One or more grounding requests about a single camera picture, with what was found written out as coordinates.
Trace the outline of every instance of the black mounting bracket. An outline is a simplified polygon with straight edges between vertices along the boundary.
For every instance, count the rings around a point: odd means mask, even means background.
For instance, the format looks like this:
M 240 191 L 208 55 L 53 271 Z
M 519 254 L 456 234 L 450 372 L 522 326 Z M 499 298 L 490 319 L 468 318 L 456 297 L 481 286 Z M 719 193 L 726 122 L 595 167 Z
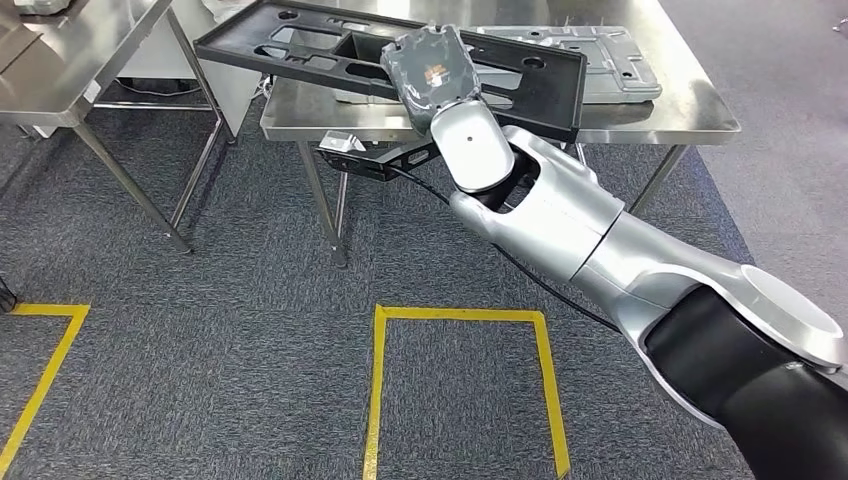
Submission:
M 315 151 L 336 170 L 381 182 L 397 177 L 398 173 L 394 169 L 409 172 L 442 155 L 429 136 L 392 148 L 351 149 L 346 152 L 328 147 L 322 142 Z
M 423 26 L 290 0 L 258 0 L 197 39 L 195 46 L 202 59 L 396 100 L 395 86 L 380 65 L 382 49 Z M 484 98 L 508 100 L 492 105 L 498 123 L 575 141 L 584 55 L 468 31 L 460 36 L 475 64 L 521 75 L 515 89 L 483 84 Z

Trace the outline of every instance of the black plastic tray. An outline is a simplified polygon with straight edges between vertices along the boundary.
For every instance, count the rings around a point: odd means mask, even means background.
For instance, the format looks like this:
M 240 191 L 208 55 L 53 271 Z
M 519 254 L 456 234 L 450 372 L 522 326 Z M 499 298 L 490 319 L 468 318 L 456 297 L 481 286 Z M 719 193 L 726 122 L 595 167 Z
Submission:
M 288 0 L 259 0 L 195 41 L 197 56 L 364 95 L 397 99 L 380 66 L 384 45 L 423 23 Z M 307 46 L 272 37 L 292 28 L 332 45 Z M 574 142 L 580 126 L 586 57 L 577 52 L 461 32 L 475 63 L 522 74 L 517 89 L 483 85 L 512 106 L 492 110 L 501 125 L 518 125 L 548 138 Z

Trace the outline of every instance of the metal table leg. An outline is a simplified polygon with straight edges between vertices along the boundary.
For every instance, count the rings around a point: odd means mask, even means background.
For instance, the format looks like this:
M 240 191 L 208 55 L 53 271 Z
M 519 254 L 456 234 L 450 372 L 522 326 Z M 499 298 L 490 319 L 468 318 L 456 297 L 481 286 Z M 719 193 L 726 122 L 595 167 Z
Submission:
M 339 267 L 345 267 L 347 266 L 347 256 L 342 246 L 341 228 L 345 196 L 347 193 L 347 175 L 342 174 L 342 181 L 339 186 L 339 201 L 336 205 L 336 218 L 338 220 L 334 221 L 330 213 L 330 203 L 327 201 L 327 196 L 324 194 L 324 187 L 321 185 L 321 177 L 318 176 L 318 169 L 315 167 L 315 157 L 312 155 L 309 142 L 297 142 L 297 149 L 300 152 L 301 160 L 303 160 L 303 166 L 306 167 L 309 187 L 312 189 L 312 196 L 315 198 L 315 205 L 318 207 L 319 223 L 324 230 L 327 240 L 330 241 L 333 262 Z
M 580 163 L 582 163 L 584 166 L 586 166 L 587 165 L 586 164 L 586 154 L 583 153 L 583 144 L 582 143 L 575 143 L 574 144 L 574 150 L 577 152 L 577 160 L 579 160 Z
M 226 122 L 224 120 L 224 115 L 221 113 L 221 107 L 218 105 L 218 101 L 215 99 L 215 95 L 212 93 L 212 88 L 209 86 L 209 82 L 206 80 L 206 75 L 203 73 L 203 68 L 200 66 L 200 61 L 197 59 L 197 55 L 194 53 L 194 49 L 191 47 L 191 42 L 186 37 L 185 32 L 183 31 L 183 27 L 180 25 L 179 20 L 177 19 L 177 15 L 174 13 L 174 10 L 171 7 L 168 7 L 167 12 L 165 12 L 165 16 L 168 18 L 168 23 L 171 26 L 171 30 L 174 31 L 174 36 L 177 39 L 177 43 L 180 45 L 180 49 L 183 51 L 183 55 L 186 58 L 189 66 L 191 67 L 192 72 L 194 72 L 194 76 L 197 79 L 197 83 L 200 84 L 200 89 L 203 91 L 203 95 L 206 97 L 206 101 L 212 107 L 212 110 L 215 112 L 215 117 L 217 120 L 215 121 L 215 128 L 212 130 L 212 133 L 209 135 L 209 138 L 206 140 L 206 145 L 203 147 L 203 151 L 200 153 L 200 158 L 197 160 L 197 163 L 194 166 L 194 170 L 191 172 L 191 177 L 189 177 L 188 184 L 186 184 L 185 190 L 183 190 L 183 194 L 180 197 L 179 202 L 177 202 L 177 208 L 174 210 L 174 214 L 171 216 L 171 224 L 174 227 L 179 226 L 180 220 L 183 218 L 183 214 L 185 213 L 185 209 L 188 206 L 188 202 L 191 200 L 192 194 L 194 194 L 194 190 L 197 187 L 197 182 L 200 180 L 200 176 L 203 174 L 203 169 L 206 167 L 206 162 L 209 160 L 209 155 L 212 153 L 212 149 L 215 148 L 215 142 L 218 140 L 218 135 L 221 133 L 221 130 L 227 131 L 227 143 L 233 143 L 234 137 L 232 132 L 230 132 L 229 127 L 227 127 Z
M 653 198 L 654 194 L 659 190 L 660 185 L 668 177 L 668 174 L 674 170 L 677 162 L 683 158 L 683 155 L 688 149 L 689 145 L 674 145 L 671 147 L 671 150 L 668 151 L 668 154 L 666 154 L 662 163 L 660 163 L 660 166 L 654 172 L 654 176 L 651 177 L 651 180 L 648 181 L 642 193 L 639 194 L 639 197 L 628 210 L 631 214 L 638 215 L 645 209 L 647 203 Z
M 115 175 L 121 185 L 129 192 L 130 195 L 141 205 L 141 208 L 144 209 L 144 213 L 147 214 L 148 217 L 153 219 L 154 222 L 159 224 L 159 226 L 171 237 L 171 240 L 176 244 L 180 253 L 189 253 L 191 252 L 191 247 L 183 240 L 183 237 L 180 236 L 179 232 L 170 224 L 165 217 L 162 216 L 162 213 L 153 205 L 153 202 L 147 198 L 147 195 L 144 194 L 144 191 L 135 183 L 135 180 L 130 177 L 124 167 L 122 167 L 112 154 L 109 153 L 109 150 L 105 145 L 100 141 L 99 138 L 94 134 L 94 132 L 89 128 L 85 122 L 80 123 L 76 127 L 74 127 L 74 132 L 82 139 L 86 145 L 89 146 L 94 153 L 106 164 L 109 170 Z

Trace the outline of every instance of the black cable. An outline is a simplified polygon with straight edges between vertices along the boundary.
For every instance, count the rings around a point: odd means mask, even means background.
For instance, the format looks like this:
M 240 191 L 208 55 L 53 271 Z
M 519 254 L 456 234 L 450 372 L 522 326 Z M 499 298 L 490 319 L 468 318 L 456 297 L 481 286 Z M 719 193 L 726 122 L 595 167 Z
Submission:
M 429 183 L 425 182 L 424 180 L 421 180 L 419 177 L 417 177 L 417 176 L 415 176 L 415 175 L 413 175 L 413 174 L 411 174 L 411 173 L 409 173 L 409 172 L 406 172 L 406 171 L 404 171 L 404 170 L 401 170 L 401 169 L 399 169 L 399 168 L 397 168 L 397 167 L 394 167 L 394 166 L 392 166 L 392 165 L 389 165 L 389 166 L 388 166 L 388 169 L 389 169 L 389 170 L 391 170 L 391 171 L 393 171 L 393 172 L 395 172 L 396 174 L 400 175 L 401 177 L 403 177 L 403 178 L 405 178 L 405 179 L 407 179 L 407 180 L 411 181 L 412 183 L 414 183 L 414 184 L 418 185 L 419 187 L 421 187 L 421 188 L 423 188 L 423 189 L 427 190 L 428 192 L 430 192 L 431 194 L 433 194 L 436 198 L 438 198 L 438 199 L 439 199 L 442 203 L 444 203 L 445 205 L 450 205 L 450 200 L 448 200 L 448 198 L 447 198 L 446 196 L 444 196 L 444 195 L 442 195 L 441 193 L 439 193 L 439 191 L 438 191 L 438 190 L 436 190 L 436 189 L 435 189 L 432 185 L 430 185 Z M 498 253 L 500 253 L 501 255 L 503 255 L 503 256 L 504 256 L 504 258 L 506 258 L 507 260 L 509 260 L 509 262 L 510 262 L 510 263 L 512 263 L 513 265 L 515 265 L 515 266 L 518 268 L 518 270 L 520 270 L 520 271 L 521 271 L 521 273 L 523 273 L 524 275 L 526 275 L 526 276 L 527 276 L 527 278 L 529 278 L 530 280 L 532 280 L 532 281 L 533 281 L 533 283 L 535 283 L 536 285 L 538 285 L 538 286 L 542 287 L 542 289 L 543 289 L 543 290 L 545 290 L 546 292 L 548 292 L 548 293 L 550 293 L 551 295 L 553 295 L 553 296 L 554 296 L 557 300 L 559 300 L 559 301 L 561 301 L 561 302 L 565 303 L 565 304 L 566 304 L 566 305 L 568 305 L 569 307 L 571 307 L 571 308 L 573 308 L 574 310 L 577 310 L 578 312 L 580 312 L 581 314 L 583 314 L 586 318 L 588 318 L 588 319 L 590 319 L 590 320 L 594 320 L 595 322 L 597 322 L 597 323 L 599 323 L 599 324 L 601 324 L 601 325 L 605 326 L 606 328 L 608 328 L 608 329 L 612 330 L 613 332 L 621 333 L 621 330 L 619 330 L 619 329 L 618 329 L 618 327 L 616 327 L 616 326 L 615 326 L 615 324 L 613 324 L 613 323 L 612 323 L 612 322 L 610 322 L 609 320 L 607 320 L 607 319 L 605 319 L 605 318 L 601 317 L 600 315 L 597 315 L 597 314 L 595 314 L 595 313 L 593 313 L 593 312 L 589 311 L 586 307 L 584 307 L 584 306 L 580 305 L 579 303 L 575 302 L 574 300 L 571 300 L 571 299 L 569 299 L 568 297 L 566 297 L 565 295 L 563 295 L 563 294 L 559 293 L 558 291 L 554 290 L 554 288 L 553 288 L 553 287 L 551 287 L 550 285 L 548 285 L 547 283 L 545 283 L 545 282 L 544 282 L 541 278 L 539 278 L 538 276 L 536 276 L 536 274 L 534 274 L 533 272 L 531 272 L 531 271 L 530 271 L 530 269 L 528 269 L 527 267 L 525 267 L 525 266 L 524 266 L 521 262 L 519 262 L 519 261 L 518 261 L 515 257 L 513 257 L 512 255 L 510 255 L 510 254 L 509 254 L 506 250 L 504 250 L 503 248 L 501 248 L 501 246 L 500 246 L 500 245 L 496 245 L 496 244 L 494 244 L 494 243 L 493 243 L 493 244 L 492 244 L 492 246 L 493 246 L 493 247 L 495 247 L 495 250 L 497 250 L 497 251 L 498 251 Z

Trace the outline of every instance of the gray molded part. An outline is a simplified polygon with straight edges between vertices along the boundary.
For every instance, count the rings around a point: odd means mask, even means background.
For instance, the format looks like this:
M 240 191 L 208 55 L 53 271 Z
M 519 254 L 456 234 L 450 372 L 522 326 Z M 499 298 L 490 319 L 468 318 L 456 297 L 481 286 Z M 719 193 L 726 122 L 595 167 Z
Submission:
M 71 0 L 14 0 L 21 15 L 53 15 L 68 8 Z
M 501 26 L 472 27 L 470 30 L 586 55 L 584 104 L 641 103 L 662 94 L 662 86 L 651 66 L 624 27 Z M 520 74 L 487 66 L 478 66 L 477 73 L 482 83 L 507 89 L 514 89 L 520 81 Z M 347 103 L 397 103 L 342 90 L 336 90 L 336 99 Z M 499 105 L 503 100 L 486 96 L 486 101 Z

